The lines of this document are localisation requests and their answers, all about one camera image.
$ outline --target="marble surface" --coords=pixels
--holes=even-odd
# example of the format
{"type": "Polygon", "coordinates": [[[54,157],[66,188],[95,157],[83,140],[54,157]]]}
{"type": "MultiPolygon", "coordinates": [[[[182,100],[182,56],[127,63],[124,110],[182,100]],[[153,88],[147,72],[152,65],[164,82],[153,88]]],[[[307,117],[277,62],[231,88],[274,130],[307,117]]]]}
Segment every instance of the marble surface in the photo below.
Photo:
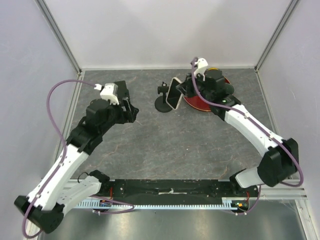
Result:
{"type": "MultiPolygon", "coordinates": [[[[271,128],[253,69],[223,69],[234,95],[260,122],[271,128]]],[[[157,86],[172,77],[185,79],[186,69],[86,71],[84,80],[111,83],[125,80],[131,103],[139,108],[136,122],[113,126],[103,142],[73,175],[98,169],[119,179],[227,179],[259,164],[261,157],[236,129],[210,112],[191,108],[184,100],[178,110],[158,112],[157,86]]],[[[82,86],[72,127],[99,92],[82,86]]]]}

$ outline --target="wall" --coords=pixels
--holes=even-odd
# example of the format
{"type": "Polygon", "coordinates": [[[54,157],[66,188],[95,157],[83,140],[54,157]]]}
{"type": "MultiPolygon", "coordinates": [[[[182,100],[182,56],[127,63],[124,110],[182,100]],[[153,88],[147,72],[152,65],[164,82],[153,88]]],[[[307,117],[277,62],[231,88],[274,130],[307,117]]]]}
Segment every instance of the wall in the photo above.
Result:
{"type": "MultiPolygon", "coordinates": [[[[314,213],[320,211],[319,11],[318,0],[300,1],[259,71],[279,133],[299,143],[304,186],[314,213]]],[[[320,224],[320,215],[315,217],[320,224]]]]}
{"type": "MultiPolygon", "coordinates": [[[[76,72],[33,0],[1,1],[0,8],[0,232],[22,239],[22,215],[15,208],[53,162],[57,134],[47,117],[51,86],[76,72]]],[[[62,86],[52,110],[62,126],[73,86],[62,86]]]]}
{"type": "Polygon", "coordinates": [[[290,0],[46,0],[82,68],[253,67],[290,0]]]}

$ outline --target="round black base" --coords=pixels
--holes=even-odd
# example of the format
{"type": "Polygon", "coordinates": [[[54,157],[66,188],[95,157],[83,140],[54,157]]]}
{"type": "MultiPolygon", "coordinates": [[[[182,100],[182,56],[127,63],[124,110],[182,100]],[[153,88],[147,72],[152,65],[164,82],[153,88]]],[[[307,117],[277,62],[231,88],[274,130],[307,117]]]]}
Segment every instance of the round black base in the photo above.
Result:
{"type": "Polygon", "coordinates": [[[160,113],[168,113],[172,110],[172,108],[165,102],[163,96],[159,96],[154,102],[155,109],[157,109],[160,113]]]}

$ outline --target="black cable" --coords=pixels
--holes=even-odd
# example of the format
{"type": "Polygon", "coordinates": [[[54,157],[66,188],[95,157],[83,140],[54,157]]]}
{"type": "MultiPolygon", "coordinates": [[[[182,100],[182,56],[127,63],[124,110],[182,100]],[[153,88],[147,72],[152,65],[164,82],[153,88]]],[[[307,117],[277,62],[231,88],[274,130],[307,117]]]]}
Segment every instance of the black cable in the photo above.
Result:
{"type": "Polygon", "coordinates": [[[82,174],[86,174],[87,176],[89,176],[89,173],[87,173],[86,171],[84,171],[83,173],[81,173],[81,174],[78,176],[78,178],[77,178],[78,183],[80,183],[79,178],[81,177],[82,174]]]}

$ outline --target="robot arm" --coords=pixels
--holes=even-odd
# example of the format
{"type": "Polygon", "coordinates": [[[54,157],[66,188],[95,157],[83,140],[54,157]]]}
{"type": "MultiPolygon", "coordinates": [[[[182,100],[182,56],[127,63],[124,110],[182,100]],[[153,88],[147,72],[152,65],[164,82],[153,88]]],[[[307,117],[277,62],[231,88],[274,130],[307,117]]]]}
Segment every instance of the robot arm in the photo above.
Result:
{"type": "Polygon", "coordinates": [[[14,202],[23,215],[31,208],[28,219],[47,234],[55,230],[64,216],[79,202],[97,194],[104,184],[108,184],[109,177],[94,170],[81,183],[63,191],[77,168],[103,141],[103,135],[115,124],[133,123],[139,112],[130,103],[124,81],[117,84],[107,83],[104,86],[96,84],[95,89],[100,91],[101,98],[90,103],[86,116],[71,131],[66,140],[67,152],[64,161],[61,162],[61,153],[42,181],[27,196],[20,195],[14,202]]]}
{"type": "MultiPolygon", "coordinates": [[[[211,111],[244,135],[262,156],[258,167],[243,169],[230,177],[235,190],[259,184],[274,187],[294,174],[297,168],[279,144],[284,145],[298,161],[297,142],[292,138],[284,140],[255,119],[245,106],[233,96],[234,88],[226,83],[222,71],[218,69],[204,71],[208,64],[203,58],[199,58],[194,66],[196,67],[194,71],[195,83],[201,96],[211,103],[222,106],[210,105],[211,111]]],[[[188,98],[197,95],[190,73],[186,76],[185,81],[176,88],[188,98]]]]}

